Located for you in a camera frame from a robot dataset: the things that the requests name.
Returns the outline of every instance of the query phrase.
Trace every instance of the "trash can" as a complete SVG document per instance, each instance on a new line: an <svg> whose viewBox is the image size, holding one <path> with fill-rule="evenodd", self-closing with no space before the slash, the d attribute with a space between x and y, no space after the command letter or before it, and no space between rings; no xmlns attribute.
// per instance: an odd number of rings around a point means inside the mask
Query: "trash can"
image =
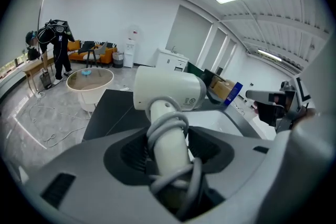
<svg viewBox="0 0 336 224"><path fill-rule="evenodd" d="M113 57L113 67L122 68L124 65L124 54L121 52L114 52L112 54L112 57Z"/></svg>
<svg viewBox="0 0 336 224"><path fill-rule="evenodd" d="M40 75L40 79L42 81L43 87L46 90L51 88L52 84L51 84L51 79L50 79L49 72L48 73L43 73L42 75Z"/></svg>

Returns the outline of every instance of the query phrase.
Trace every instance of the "black panel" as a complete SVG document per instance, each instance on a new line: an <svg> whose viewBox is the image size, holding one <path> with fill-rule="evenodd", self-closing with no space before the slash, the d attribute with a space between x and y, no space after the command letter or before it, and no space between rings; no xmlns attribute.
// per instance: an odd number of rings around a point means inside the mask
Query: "black panel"
<svg viewBox="0 0 336 224"><path fill-rule="evenodd" d="M256 146L253 150L266 154L268 152L269 148L266 148L266 147L263 147L263 146Z"/></svg>
<svg viewBox="0 0 336 224"><path fill-rule="evenodd" d="M150 184L146 175L147 128L112 144L104 154L104 165L120 182L140 186Z"/></svg>
<svg viewBox="0 0 336 224"><path fill-rule="evenodd" d="M218 173L232 162L235 151L228 143L192 127L188 133L189 149L202 160L204 173Z"/></svg>
<svg viewBox="0 0 336 224"><path fill-rule="evenodd" d="M58 208L75 178L73 175L59 174L42 193L41 197L50 205Z"/></svg>

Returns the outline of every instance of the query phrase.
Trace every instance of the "gray cable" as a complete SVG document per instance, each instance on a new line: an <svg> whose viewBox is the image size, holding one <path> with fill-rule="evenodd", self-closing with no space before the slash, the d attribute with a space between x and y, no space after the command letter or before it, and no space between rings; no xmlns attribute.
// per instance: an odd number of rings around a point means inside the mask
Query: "gray cable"
<svg viewBox="0 0 336 224"><path fill-rule="evenodd" d="M181 112L180 105L173 98L169 96L156 97L149 102L145 110L146 116L149 121L151 120L150 115L151 105L158 100L169 102L175 107L177 111L164 114L163 116L158 118L155 122L153 122L153 124L149 127L147 131L147 138L148 138L147 143L148 143L149 156L152 159L154 159L153 149L155 146L155 142L159 139L159 137L164 135L167 131L171 130L172 128L176 127L181 127L183 129L183 133L187 135L189 128L188 119ZM179 177L188 174L190 171L192 171L192 174L189 183L178 179ZM188 164L166 176L151 175L150 179L155 180L150 186L150 190L154 195L158 194L167 185L171 185L178 189L187 190L185 199L176 213L176 217L179 218L180 220L183 220L185 215L190 210L192 204L198 197L202 181L202 161L199 158L194 158L193 164Z"/></svg>

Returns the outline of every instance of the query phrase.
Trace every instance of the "sink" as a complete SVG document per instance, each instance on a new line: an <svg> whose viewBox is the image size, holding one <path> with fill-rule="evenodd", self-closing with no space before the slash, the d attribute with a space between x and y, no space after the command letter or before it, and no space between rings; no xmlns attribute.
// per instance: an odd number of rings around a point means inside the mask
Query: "sink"
<svg viewBox="0 0 336 224"><path fill-rule="evenodd" d="M183 112L190 126L207 128L213 131L243 136L232 121L220 111L193 111Z"/></svg>

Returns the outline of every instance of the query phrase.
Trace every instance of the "wooden desk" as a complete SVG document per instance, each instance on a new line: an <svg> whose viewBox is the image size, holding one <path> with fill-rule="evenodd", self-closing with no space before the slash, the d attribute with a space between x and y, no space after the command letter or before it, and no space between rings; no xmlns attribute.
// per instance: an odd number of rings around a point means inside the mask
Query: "wooden desk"
<svg viewBox="0 0 336 224"><path fill-rule="evenodd" d="M54 58L53 57L51 57L51 58L48 57L47 66L50 66L52 74L54 74L53 67L52 67L53 63L54 63ZM34 77L33 76L36 73L38 73L41 70L42 67L44 67L43 66L43 62L41 61L41 59L37 59L34 62L26 63L26 65L27 66L25 66L22 69L22 71L26 74L26 78L27 78L27 81L28 81L29 88L32 91L32 89L30 87L30 83L29 83L29 77L31 77L32 81L33 81L33 85L35 87L35 90L37 91L37 87L35 85Z"/></svg>

